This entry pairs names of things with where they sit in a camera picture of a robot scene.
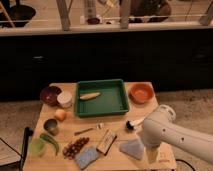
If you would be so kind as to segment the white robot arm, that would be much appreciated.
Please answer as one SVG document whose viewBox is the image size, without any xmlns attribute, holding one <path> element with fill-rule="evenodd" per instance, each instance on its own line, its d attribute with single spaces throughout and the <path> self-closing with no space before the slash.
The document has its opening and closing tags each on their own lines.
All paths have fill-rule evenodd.
<svg viewBox="0 0 213 171">
<path fill-rule="evenodd" d="M 193 131 L 173 123 L 175 111 L 168 105 L 159 105 L 143 121 L 138 133 L 148 149 L 166 142 L 213 164 L 213 135 Z"/>
</svg>

